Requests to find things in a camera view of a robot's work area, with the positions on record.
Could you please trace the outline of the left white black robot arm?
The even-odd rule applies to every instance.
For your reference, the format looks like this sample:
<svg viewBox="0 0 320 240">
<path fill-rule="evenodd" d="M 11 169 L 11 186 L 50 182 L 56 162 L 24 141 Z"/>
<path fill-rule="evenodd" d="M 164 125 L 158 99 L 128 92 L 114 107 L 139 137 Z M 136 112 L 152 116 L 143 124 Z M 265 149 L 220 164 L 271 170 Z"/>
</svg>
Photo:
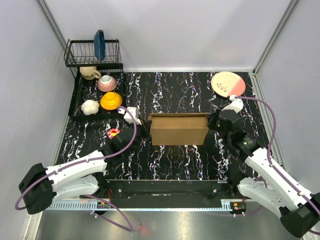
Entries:
<svg viewBox="0 0 320 240">
<path fill-rule="evenodd" d="M 70 162 L 48 167 L 33 165 L 18 185 L 21 195 L 15 209 L 34 215 L 63 199 L 84 195 L 103 198 L 108 193 L 103 172 L 124 161 L 141 140 L 148 138 L 151 124 L 150 120 L 141 120 L 136 126 L 120 128 L 107 137 L 102 147 Z"/>
</svg>

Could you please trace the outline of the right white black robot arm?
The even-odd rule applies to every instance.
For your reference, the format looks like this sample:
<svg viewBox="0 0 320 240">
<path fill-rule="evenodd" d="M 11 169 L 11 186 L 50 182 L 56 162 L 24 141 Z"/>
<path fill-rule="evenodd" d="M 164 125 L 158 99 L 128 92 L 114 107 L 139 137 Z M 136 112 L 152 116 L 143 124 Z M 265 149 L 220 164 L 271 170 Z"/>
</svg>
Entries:
<svg viewBox="0 0 320 240">
<path fill-rule="evenodd" d="M 269 185 L 258 185 L 251 177 L 236 173 L 229 177 L 228 195 L 248 197 L 274 213 L 294 237 L 302 238 L 320 221 L 320 195 L 294 180 L 268 154 L 263 143 L 245 132 L 241 116 L 224 109 L 208 116 L 207 126 L 219 133 L 231 155 L 257 172 Z"/>
</svg>

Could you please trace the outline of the brown cardboard box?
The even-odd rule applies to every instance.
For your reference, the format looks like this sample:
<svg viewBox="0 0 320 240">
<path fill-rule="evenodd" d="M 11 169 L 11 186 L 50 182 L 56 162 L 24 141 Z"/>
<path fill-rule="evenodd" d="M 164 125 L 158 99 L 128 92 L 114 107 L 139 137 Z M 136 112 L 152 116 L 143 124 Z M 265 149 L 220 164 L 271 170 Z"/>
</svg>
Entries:
<svg viewBox="0 0 320 240">
<path fill-rule="evenodd" d="M 153 146 L 201 146 L 208 134 L 208 113 L 151 113 Z"/>
</svg>

